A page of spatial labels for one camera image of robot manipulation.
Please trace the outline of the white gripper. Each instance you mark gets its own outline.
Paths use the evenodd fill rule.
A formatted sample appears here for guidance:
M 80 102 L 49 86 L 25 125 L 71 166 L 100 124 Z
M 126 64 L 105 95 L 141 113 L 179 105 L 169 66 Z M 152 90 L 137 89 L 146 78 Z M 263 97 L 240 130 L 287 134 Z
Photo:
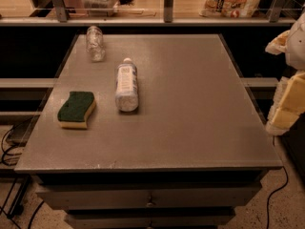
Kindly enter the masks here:
M 274 38 L 265 52 L 279 55 L 285 53 L 286 64 L 300 71 L 305 70 L 305 13 L 295 21 L 289 31 Z M 274 93 L 266 131 L 270 135 L 283 135 L 305 113 L 305 72 L 292 77 L 282 76 Z

